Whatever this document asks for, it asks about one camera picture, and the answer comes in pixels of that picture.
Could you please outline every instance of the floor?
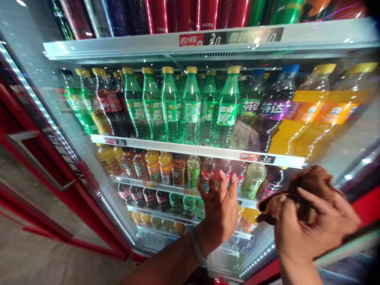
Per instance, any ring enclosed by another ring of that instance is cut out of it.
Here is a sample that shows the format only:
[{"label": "floor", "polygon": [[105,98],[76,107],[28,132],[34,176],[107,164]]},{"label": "floor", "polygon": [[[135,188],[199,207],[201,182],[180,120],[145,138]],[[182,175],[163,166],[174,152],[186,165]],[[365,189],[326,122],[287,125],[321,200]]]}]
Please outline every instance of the floor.
[{"label": "floor", "polygon": [[28,233],[0,215],[0,285],[111,285],[134,268],[132,261]]}]

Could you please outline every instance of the yellow bottle cap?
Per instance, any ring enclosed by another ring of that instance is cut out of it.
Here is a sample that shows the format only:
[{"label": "yellow bottle cap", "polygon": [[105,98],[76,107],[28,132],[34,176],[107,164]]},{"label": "yellow bottle cap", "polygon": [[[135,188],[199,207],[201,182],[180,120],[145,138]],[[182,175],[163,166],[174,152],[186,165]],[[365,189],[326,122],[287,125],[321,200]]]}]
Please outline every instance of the yellow bottle cap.
[{"label": "yellow bottle cap", "polygon": [[188,66],[187,68],[186,68],[186,71],[187,71],[187,73],[189,74],[189,73],[197,73],[197,68],[195,67],[195,66]]},{"label": "yellow bottle cap", "polygon": [[150,67],[143,67],[142,73],[143,74],[154,74],[153,69],[151,69]]},{"label": "yellow bottle cap", "polygon": [[174,73],[174,70],[173,70],[173,67],[171,67],[171,66],[164,66],[163,68],[162,68],[162,72],[163,73],[171,73],[171,74],[173,74]]},{"label": "yellow bottle cap", "polygon": [[237,74],[239,74],[240,73],[240,66],[239,65],[230,66],[228,68],[227,74],[231,74],[231,73],[237,73]]},{"label": "yellow bottle cap", "polygon": [[335,63],[317,65],[313,70],[313,74],[332,73],[335,67],[336,67]]},{"label": "yellow bottle cap", "polygon": [[135,74],[135,71],[129,67],[123,67],[124,74]]},{"label": "yellow bottle cap", "polygon": [[87,69],[77,68],[77,69],[75,70],[75,72],[77,73],[77,75],[90,76],[90,73],[88,72]]},{"label": "yellow bottle cap", "polygon": [[378,63],[360,63],[358,65],[352,66],[347,73],[367,73],[372,72],[377,67]]}]

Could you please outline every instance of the white shelf edge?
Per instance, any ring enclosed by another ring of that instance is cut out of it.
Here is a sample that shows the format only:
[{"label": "white shelf edge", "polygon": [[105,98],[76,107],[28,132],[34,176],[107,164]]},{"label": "white shelf edge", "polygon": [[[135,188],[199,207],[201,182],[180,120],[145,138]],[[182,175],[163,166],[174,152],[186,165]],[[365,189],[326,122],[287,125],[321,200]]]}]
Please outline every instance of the white shelf edge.
[{"label": "white shelf edge", "polygon": [[[134,148],[144,148],[151,150],[163,150],[167,152],[177,152],[183,154],[192,154],[197,156],[208,156],[214,158],[239,160],[244,162],[255,162],[260,164],[270,164],[282,167],[301,169],[305,158],[299,156],[286,156],[281,154],[268,154],[263,152],[249,152],[245,150],[235,150],[226,148],[213,148],[209,146],[195,146],[189,144],[177,144],[171,142],[158,142],[140,139],[129,139],[123,137],[113,137],[106,135],[91,135],[93,143],[129,146]],[[249,156],[248,159],[242,159],[242,154]]]}]

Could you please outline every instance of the green bottle label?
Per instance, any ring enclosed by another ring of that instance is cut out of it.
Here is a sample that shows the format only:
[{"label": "green bottle label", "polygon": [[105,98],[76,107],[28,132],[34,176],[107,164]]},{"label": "green bottle label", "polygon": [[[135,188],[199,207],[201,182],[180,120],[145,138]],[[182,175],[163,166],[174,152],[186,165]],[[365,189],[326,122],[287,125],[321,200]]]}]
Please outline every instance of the green bottle label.
[{"label": "green bottle label", "polygon": [[241,116],[254,116],[257,113],[260,99],[241,99],[239,115]]},{"label": "green bottle label", "polygon": [[140,120],[145,118],[144,104],[140,99],[127,100],[127,107],[129,115],[133,120]]},{"label": "green bottle label", "polygon": [[184,121],[186,123],[197,123],[201,118],[201,102],[184,100]]},{"label": "green bottle label", "polygon": [[214,117],[214,107],[216,101],[204,101],[202,102],[202,114],[201,119],[206,121],[212,121]]},{"label": "green bottle label", "polygon": [[233,127],[238,115],[239,104],[222,103],[219,105],[217,125]]},{"label": "green bottle label", "polygon": [[162,101],[163,118],[166,122],[178,122],[181,120],[182,104],[176,100]]},{"label": "green bottle label", "polygon": [[144,101],[146,118],[150,121],[162,120],[162,108],[160,100]]}]

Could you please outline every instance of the sprite bottle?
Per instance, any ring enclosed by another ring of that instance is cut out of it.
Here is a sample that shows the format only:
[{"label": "sprite bottle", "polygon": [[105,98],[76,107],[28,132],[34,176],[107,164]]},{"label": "sprite bottle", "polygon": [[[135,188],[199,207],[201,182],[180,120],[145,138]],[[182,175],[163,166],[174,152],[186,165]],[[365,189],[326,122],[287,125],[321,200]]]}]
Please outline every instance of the sprite bottle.
[{"label": "sprite bottle", "polygon": [[164,66],[161,88],[162,114],[166,137],[170,143],[182,142],[182,100],[174,83],[173,67]]},{"label": "sprite bottle", "polygon": [[144,109],[150,129],[152,141],[166,140],[165,124],[162,118],[161,92],[153,77],[153,69],[143,67],[144,85],[142,95],[144,98]]},{"label": "sprite bottle", "polygon": [[138,139],[150,139],[151,135],[145,116],[143,94],[141,87],[137,83],[135,72],[128,67],[124,67],[123,72],[125,74],[124,98],[136,131],[136,137]]},{"label": "sprite bottle", "polygon": [[207,71],[206,83],[202,91],[201,144],[210,142],[214,129],[214,107],[219,94],[215,84],[216,74],[215,70]]},{"label": "sprite bottle", "polygon": [[238,76],[240,66],[230,66],[228,77],[218,97],[214,116],[213,147],[229,148],[239,110]]},{"label": "sprite bottle", "polygon": [[183,93],[183,143],[199,144],[202,97],[197,82],[197,68],[187,67],[187,80]]}]

